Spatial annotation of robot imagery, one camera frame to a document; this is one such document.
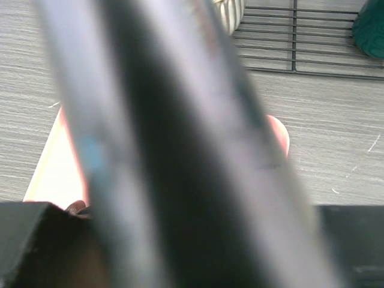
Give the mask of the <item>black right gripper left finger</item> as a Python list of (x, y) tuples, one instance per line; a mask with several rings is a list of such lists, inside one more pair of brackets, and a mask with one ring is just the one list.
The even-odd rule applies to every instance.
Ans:
[(1, 203), (1, 287), (110, 287), (90, 219), (49, 202)]

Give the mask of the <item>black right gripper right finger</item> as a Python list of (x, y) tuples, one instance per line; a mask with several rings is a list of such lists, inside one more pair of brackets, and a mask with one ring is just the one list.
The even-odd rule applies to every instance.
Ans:
[(383, 287), (383, 206), (314, 205), (328, 240), (336, 278), (316, 276), (312, 287)]

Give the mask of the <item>stainless steel tongs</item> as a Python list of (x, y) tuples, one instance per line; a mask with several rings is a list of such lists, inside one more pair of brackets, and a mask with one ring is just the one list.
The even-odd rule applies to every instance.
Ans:
[(347, 287), (208, 1), (38, 1), (110, 287)]

